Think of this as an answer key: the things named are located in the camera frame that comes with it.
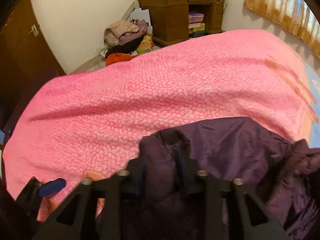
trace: sheer curtain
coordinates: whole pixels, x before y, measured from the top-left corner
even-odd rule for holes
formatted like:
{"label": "sheer curtain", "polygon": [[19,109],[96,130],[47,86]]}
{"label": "sheer curtain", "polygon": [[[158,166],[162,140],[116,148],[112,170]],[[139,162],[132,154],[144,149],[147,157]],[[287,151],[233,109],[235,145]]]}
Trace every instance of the sheer curtain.
{"label": "sheer curtain", "polygon": [[303,0],[245,0],[244,6],[303,40],[320,58],[320,25]]}

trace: metal bolt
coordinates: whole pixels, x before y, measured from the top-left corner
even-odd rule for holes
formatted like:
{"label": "metal bolt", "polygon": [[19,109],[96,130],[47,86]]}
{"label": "metal bolt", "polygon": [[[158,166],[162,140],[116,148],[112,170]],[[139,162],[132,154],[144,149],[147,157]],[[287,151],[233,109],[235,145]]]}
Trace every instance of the metal bolt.
{"label": "metal bolt", "polygon": [[235,185],[239,186],[239,185],[242,185],[242,184],[243,184],[243,181],[242,181],[241,178],[236,178],[236,179],[233,180],[233,183],[234,183]]}
{"label": "metal bolt", "polygon": [[208,173],[207,173],[207,171],[199,170],[199,171],[197,171],[197,175],[199,177],[206,177],[206,176],[208,176]]}
{"label": "metal bolt", "polygon": [[91,178],[84,178],[81,183],[84,184],[84,185],[90,185],[90,184],[92,184],[92,182],[93,182],[93,179],[91,179]]}
{"label": "metal bolt", "polygon": [[128,170],[120,170],[117,175],[121,176],[121,177],[126,177],[130,174],[130,172]]}

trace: bed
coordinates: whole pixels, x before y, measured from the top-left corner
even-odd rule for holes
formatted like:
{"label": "bed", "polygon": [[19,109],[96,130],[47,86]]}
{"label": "bed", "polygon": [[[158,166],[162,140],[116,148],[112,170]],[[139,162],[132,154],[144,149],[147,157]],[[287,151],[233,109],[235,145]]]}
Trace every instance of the bed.
{"label": "bed", "polygon": [[128,62],[47,82],[21,115],[3,158],[16,198],[32,176],[64,178],[45,220],[83,179],[108,178],[138,155],[143,136],[200,120],[248,116],[290,141],[319,147],[320,80],[261,30],[191,39]]}

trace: wall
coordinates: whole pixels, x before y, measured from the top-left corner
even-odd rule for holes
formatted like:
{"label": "wall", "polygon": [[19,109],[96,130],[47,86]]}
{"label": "wall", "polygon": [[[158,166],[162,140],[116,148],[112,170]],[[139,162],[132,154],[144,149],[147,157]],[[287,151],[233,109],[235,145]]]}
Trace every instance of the wall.
{"label": "wall", "polygon": [[134,0],[31,0],[40,28],[66,73],[95,57],[104,29]]}
{"label": "wall", "polygon": [[243,6],[244,0],[228,1],[229,5],[223,16],[223,30],[263,29],[271,32],[298,52],[301,57],[317,71],[318,75],[320,75],[320,60],[300,39],[283,30],[279,25],[274,24],[272,21],[245,8]]}

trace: wooden desk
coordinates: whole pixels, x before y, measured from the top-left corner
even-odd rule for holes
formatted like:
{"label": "wooden desk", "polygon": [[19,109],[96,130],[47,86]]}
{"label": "wooden desk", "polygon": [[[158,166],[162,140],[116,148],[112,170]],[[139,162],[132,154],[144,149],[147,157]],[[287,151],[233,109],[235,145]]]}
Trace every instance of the wooden desk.
{"label": "wooden desk", "polygon": [[222,33],[224,0],[138,0],[149,9],[155,42],[168,46],[189,39],[189,11],[204,14],[205,32]]}

